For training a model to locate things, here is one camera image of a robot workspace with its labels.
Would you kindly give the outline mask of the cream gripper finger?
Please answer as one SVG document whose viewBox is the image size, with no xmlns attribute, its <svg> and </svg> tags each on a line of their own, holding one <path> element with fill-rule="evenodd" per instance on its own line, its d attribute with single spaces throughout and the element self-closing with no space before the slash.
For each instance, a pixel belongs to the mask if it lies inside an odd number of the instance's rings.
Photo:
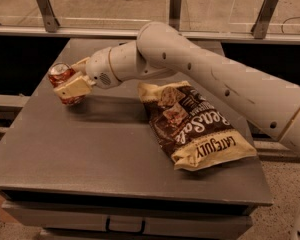
<svg viewBox="0 0 300 240">
<path fill-rule="evenodd" d="M 71 68 L 76 72 L 82 72 L 83 74 L 86 73 L 86 65 L 89 61 L 89 57 L 83 58 L 80 61 L 71 65 Z"/>
<path fill-rule="evenodd" d="M 95 84 L 96 82 L 91 80 L 88 75 L 76 72 L 68 80 L 56 87 L 54 92 L 62 99 L 69 99 L 89 94 Z"/>
</svg>

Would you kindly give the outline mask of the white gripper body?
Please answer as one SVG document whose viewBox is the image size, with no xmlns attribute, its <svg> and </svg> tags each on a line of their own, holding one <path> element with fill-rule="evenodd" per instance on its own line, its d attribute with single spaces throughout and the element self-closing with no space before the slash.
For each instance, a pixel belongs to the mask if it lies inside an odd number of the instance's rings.
<svg viewBox="0 0 300 240">
<path fill-rule="evenodd" d="M 121 84 L 121 81 L 115 76 L 111 68 L 110 51 L 110 47 L 99 50 L 86 63 L 86 74 L 101 89 L 109 89 Z"/>
</svg>

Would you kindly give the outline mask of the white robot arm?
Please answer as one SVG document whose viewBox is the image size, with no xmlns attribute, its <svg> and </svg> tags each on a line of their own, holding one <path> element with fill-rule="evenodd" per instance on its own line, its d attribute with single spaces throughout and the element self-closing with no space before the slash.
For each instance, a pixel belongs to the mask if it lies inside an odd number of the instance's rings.
<svg viewBox="0 0 300 240">
<path fill-rule="evenodd" d="M 203 49 L 161 23 L 144 25 L 135 41 L 95 52 L 70 67 L 54 88 L 63 103 L 131 79 L 183 73 L 300 155 L 300 86 Z"/>
</svg>

